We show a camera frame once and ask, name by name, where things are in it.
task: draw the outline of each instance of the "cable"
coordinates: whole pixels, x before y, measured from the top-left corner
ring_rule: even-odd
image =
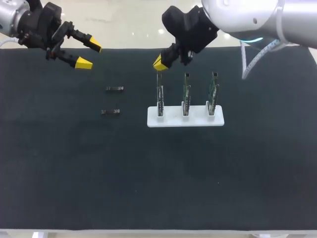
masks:
[[[246,79],[251,72],[252,68],[257,64],[257,62],[265,56],[268,52],[280,50],[286,46],[285,43],[282,43],[280,40],[275,40],[268,44],[264,49],[262,49],[257,56],[254,57],[254,59],[249,63],[247,67],[247,57],[246,57],[246,49],[245,49],[245,43],[241,42],[241,54],[242,54],[242,79]]]
[[[1,47],[3,44],[7,43],[7,42],[15,42],[15,43],[18,43],[18,41],[19,41],[19,39],[17,39],[17,38],[8,38],[8,39],[5,39],[4,41],[1,41],[1,42],[0,42],[0,47]]]

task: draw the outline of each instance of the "white stand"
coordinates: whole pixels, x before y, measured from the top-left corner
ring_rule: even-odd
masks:
[[[217,105],[214,116],[209,116],[208,105],[190,106],[189,115],[183,116],[182,106],[164,106],[163,116],[158,117],[158,107],[148,108],[148,127],[223,126],[222,107]]]

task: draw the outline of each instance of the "black table surface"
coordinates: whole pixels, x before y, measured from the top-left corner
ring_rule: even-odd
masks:
[[[148,128],[160,50],[0,50],[0,229],[317,230],[317,66],[301,47],[241,80],[239,48],[163,74],[165,105],[220,81],[223,127]],[[250,57],[257,53],[248,49]],[[106,94],[107,86],[124,86]],[[121,109],[118,117],[101,110]]]

